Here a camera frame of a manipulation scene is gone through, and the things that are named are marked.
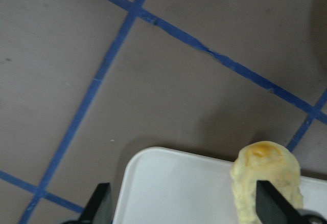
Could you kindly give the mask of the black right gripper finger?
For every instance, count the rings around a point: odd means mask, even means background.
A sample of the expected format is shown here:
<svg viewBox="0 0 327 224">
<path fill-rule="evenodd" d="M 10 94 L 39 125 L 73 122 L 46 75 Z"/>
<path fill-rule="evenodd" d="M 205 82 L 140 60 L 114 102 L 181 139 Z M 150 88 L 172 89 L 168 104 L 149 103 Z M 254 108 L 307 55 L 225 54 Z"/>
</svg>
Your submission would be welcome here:
<svg viewBox="0 0 327 224">
<path fill-rule="evenodd" d="M 256 182 L 256 214 L 261 223 L 300 223 L 299 212 L 269 182 Z"/>
</svg>

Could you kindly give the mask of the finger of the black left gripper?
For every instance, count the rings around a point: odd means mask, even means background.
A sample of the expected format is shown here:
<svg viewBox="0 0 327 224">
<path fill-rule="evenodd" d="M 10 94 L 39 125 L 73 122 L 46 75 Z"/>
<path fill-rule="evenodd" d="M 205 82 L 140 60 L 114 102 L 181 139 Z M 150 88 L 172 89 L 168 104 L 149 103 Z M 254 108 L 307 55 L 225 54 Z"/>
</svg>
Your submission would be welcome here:
<svg viewBox="0 0 327 224">
<path fill-rule="evenodd" d="M 112 201 L 110 183 L 100 183 L 95 188 L 77 223 L 111 223 Z"/>
</svg>

